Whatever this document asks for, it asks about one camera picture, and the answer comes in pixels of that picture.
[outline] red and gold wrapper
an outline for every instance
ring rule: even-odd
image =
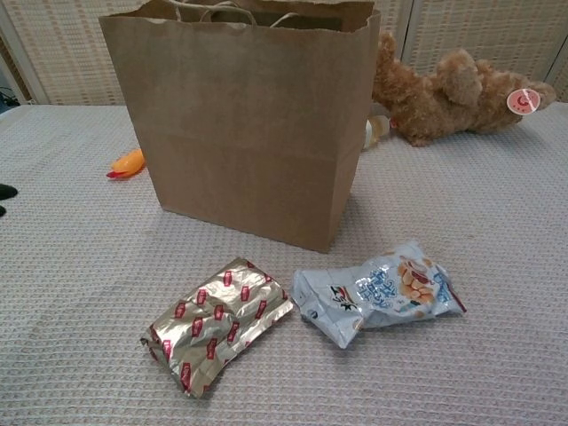
[[[173,304],[141,341],[186,395],[199,398],[229,361],[292,308],[270,275],[237,258]]]

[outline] teddy bear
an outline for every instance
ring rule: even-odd
[[[393,36],[381,33],[373,101],[389,110],[392,126],[413,146],[427,146],[456,131],[505,129],[556,99],[550,85],[498,71],[463,49],[448,52],[435,73],[426,76],[395,59],[395,50]]]

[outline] red tag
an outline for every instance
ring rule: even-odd
[[[209,343],[207,343],[207,359],[215,358],[216,348],[217,348],[217,339],[213,337],[211,340],[209,340]]]
[[[234,340],[234,337],[237,335],[237,330],[239,329],[239,325],[240,324],[236,321],[231,325],[231,330],[227,335],[227,342],[232,342]]]
[[[266,301],[265,301],[265,300],[261,300],[261,301],[260,301],[260,305],[258,305],[258,311],[256,311],[256,316],[255,316],[255,318],[256,318],[257,320],[260,320],[260,317],[263,316],[264,309],[266,309]]]
[[[249,286],[242,286],[241,289],[241,302],[247,302],[250,297]]]
[[[201,306],[202,304],[205,303],[205,299],[207,298],[207,290],[205,288],[200,288],[200,290],[197,292],[197,305]]]
[[[185,313],[185,302],[179,302],[176,306],[176,310],[174,311],[174,317],[180,319],[184,316]]]
[[[229,287],[233,282],[233,273],[231,271],[225,271],[225,275],[223,276],[223,284],[225,287]]]
[[[195,317],[192,324],[192,337],[199,336],[202,328],[203,328],[203,318]]]
[[[166,356],[166,360],[170,361],[171,356],[171,340],[164,340],[162,343],[163,354]]]
[[[215,315],[215,320],[220,321],[223,318],[223,305],[222,304],[218,304],[215,307],[215,310],[213,311],[213,314]]]
[[[189,392],[192,380],[192,365],[189,362],[184,362],[184,365],[181,367],[179,379],[184,386],[184,391]]]
[[[533,89],[519,89],[507,96],[507,107],[517,115],[528,115],[539,109],[540,95]]]

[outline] brown paper bag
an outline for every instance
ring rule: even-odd
[[[236,1],[100,18],[155,191],[166,210],[327,251],[364,142],[379,13]]]

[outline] snack wrapper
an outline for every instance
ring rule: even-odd
[[[446,270],[414,241],[361,266],[296,271],[291,294],[302,316],[343,349],[362,328],[466,312]]]
[[[199,398],[229,361],[292,309],[271,276],[237,258],[173,304],[141,342],[186,395]]]

